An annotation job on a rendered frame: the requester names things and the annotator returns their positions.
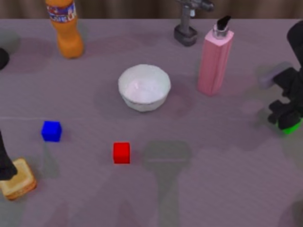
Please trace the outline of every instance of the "bottle label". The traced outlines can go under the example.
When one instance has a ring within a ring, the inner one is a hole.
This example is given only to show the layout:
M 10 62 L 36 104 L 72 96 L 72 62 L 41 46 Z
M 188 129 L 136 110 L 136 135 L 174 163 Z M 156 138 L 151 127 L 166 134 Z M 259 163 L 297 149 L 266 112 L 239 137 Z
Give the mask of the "bottle label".
M 47 5 L 46 7 L 50 19 L 54 22 L 67 23 L 75 19 L 77 15 L 74 2 L 65 7 L 57 7 L 57 6 L 49 6 L 49 5 Z

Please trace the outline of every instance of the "pink bottle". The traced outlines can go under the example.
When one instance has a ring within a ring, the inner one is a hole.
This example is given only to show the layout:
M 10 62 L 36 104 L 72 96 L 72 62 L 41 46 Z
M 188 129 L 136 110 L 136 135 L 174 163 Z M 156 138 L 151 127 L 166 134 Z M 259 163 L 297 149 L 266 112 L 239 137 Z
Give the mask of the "pink bottle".
M 198 90 L 208 96 L 217 94 L 223 82 L 234 34 L 227 26 L 230 19 L 218 20 L 204 40 Z

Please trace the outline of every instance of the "black object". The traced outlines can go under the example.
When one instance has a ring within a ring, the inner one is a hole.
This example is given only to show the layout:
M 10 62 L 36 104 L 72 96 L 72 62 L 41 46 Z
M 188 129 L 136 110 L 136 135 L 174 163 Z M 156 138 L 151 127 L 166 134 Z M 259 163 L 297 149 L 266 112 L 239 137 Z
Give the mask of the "black object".
M 196 43 L 198 32 L 189 26 L 191 11 L 203 9 L 207 12 L 214 10 L 214 4 L 209 0 L 177 0 L 182 5 L 181 23 L 174 29 L 174 37 L 184 46 L 192 46 Z
M 0 48 L 0 70 L 4 69 L 8 62 L 9 53 L 7 53 L 4 49 Z
M 224 31 L 227 27 L 228 22 L 230 21 L 231 16 L 225 16 L 217 21 L 217 29 L 220 31 Z
M 290 67 L 273 78 L 273 82 L 282 88 L 282 96 L 290 100 L 286 104 L 276 100 L 269 105 L 272 114 L 268 121 L 278 123 L 281 130 L 295 126 L 303 118 L 303 21 L 290 28 L 287 39 L 301 68 L 297 71 Z
M 17 168 L 6 153 L 2 134 L 0 132 L 0 181 L 8 181 L 17 173 Z

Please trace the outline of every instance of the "gray table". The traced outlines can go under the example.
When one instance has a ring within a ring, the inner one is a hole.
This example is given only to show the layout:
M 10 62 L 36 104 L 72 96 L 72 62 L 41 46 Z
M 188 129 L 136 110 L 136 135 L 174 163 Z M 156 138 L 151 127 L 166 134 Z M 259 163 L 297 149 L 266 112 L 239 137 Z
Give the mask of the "gray table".
M 1 199 L 0 226 L 302 223 L 303 130 L 283 137 L 267 124 L 267 105 L 281 90 L 256 83 L 282 61 L 298 67 L 285 38 L 295 22 L 233 21 L 226 79 L 208 98 L 196 91 L 196 76 L 214 20 L 193 21 L 201 37 L 189 48 L 172 37 L 176 20 L 83 20 L 86 53 L 72 61 L 58 53 L 48 20 L 0 20 L 0 46 L 12 53 L 0 72 L 0 128 L 8 153 L 24 156 L 39 181 L 16 202 Z M 121 73 L 140 63 L 171 78 L 167 102 L 153 113 L 128 109 L 117 91 Z M 47 119 L 62 123 L 60 143 L 43 143 Z M 112 143 L 121 140 L 131 142 L 129 166 L 112 163 Z M 168 158 L 187 163 L 147 164 L 163 154 L 160 140 L 171 146 Z

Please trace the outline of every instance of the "white bowl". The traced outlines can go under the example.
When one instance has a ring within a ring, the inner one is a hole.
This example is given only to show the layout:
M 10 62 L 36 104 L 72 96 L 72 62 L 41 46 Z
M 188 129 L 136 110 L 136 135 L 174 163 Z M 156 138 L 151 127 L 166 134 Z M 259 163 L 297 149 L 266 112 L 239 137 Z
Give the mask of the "white bowl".
M 171 84 L 168 74 L 159 67 L 140 64 L 122 73 L 118 88 L 130 108 L 146 112 L 157 109 L 165 102 Z

